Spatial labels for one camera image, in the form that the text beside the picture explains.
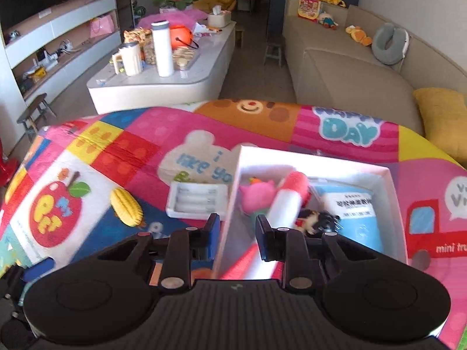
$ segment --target white box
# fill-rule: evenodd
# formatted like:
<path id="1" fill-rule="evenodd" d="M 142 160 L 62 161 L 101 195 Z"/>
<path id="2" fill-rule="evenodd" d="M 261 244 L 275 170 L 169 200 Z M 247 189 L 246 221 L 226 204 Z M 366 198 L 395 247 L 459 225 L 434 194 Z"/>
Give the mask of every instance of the white box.
<path id="1" fill-rule="evenodd" d="M 169 217 L 207 220 L 211 213 L 225 219 L 228 202 L 227 184 L 181 183 L 170 184 L 165 211 Z"/>
<path id="2" fill-rule="evenodd" d="M 210 13 L 207 16 L 207 24 L 210 27 L 223 28 L 232 21 L 232 14 L 229 11 L 223 11 L 221 14 L 215 15 Z"/>
<path id="3" fill-rule="evenodd" d="M 218 278 L 248 249 L 255 237 L 250 220 L 241 214 L 237 191 L 250 177 L 277 183 L 297 170 L 309 178 L 325 178 L 373 191 L 372 203 L 385 255 L 408 263 L 404 226 L 391 172 L 386 167 L 315 155 L 242 146 L 222 227 L 214 277 Z"/>

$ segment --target sofa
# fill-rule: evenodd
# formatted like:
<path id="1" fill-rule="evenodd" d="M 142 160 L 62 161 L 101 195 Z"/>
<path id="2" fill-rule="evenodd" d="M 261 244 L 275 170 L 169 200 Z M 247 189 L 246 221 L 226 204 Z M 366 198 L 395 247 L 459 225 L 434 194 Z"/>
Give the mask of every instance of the sofa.
<path id="1" fill-rule="evenodd" d="M 409 33 L 405 58 L 386 66 L 373 56 L 371 46 L 355 42 L 345 32 L 354 25 L 373 37 L 389 22 L 386 18 L 353 5 L 345 9 L 324 3 L 339 25 L 333 31 L 299 18 L 297 9 L 298 0 L 286 1 L 283 25 L 297 103 L 381 118 L 424 135 L 414 89 L 440 87 L 467 94 L 467 73 L 415 35 Z"/>

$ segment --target pink cloth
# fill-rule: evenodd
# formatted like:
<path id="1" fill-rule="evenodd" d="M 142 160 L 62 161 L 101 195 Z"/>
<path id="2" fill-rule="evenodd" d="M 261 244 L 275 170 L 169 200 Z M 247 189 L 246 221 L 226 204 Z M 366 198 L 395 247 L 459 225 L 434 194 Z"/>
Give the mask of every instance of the pink cloth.
<path id="1" fill-rule="evenodd" d="M 151 23 L 157 21 L 169 21 L 170 26 L 183 25 L 191 31 L 195 28 L 198 21 L 206 20 L 207 14 L 199 9 L 188 9 L 184 11 L 172 11 L 169 13 L 151 14 L 143 17 L 139 21 L 139 26 L 145 29 L 151 29 Z"/>

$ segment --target circular pad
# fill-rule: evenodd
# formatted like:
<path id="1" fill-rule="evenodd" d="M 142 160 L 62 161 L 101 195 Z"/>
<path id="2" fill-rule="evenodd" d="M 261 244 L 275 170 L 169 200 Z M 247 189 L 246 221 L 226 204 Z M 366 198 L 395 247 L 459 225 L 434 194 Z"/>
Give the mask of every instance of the circular pad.
<path id="1" fill-rule="evenodd" d="M 34 283 L 23 310 L 36 334 L 71 345 L 119 338 L 151 306 L 150 287 L 124 262 L 78 262 Z"/>
<path id="2" fill-rule="evenodd" d="M 352 262 L 323 291 L 323 306 L 336 326 L 373 342 L 421 339 L 447 318 L 444 286 L 402 263 Z"/>

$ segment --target glass jar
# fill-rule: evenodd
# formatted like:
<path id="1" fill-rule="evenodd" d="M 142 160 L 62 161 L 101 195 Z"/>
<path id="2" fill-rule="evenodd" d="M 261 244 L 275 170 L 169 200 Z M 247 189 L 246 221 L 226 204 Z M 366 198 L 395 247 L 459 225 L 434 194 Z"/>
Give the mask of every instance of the glass jar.
<path id="1" fill-rule="evenodd" d="M 143 46 L 143 51 L 146 64 L 156 64 L 156 52 L 154 51 L 154 42 L 152 40 L 152 37 L 146 37 Z"/>

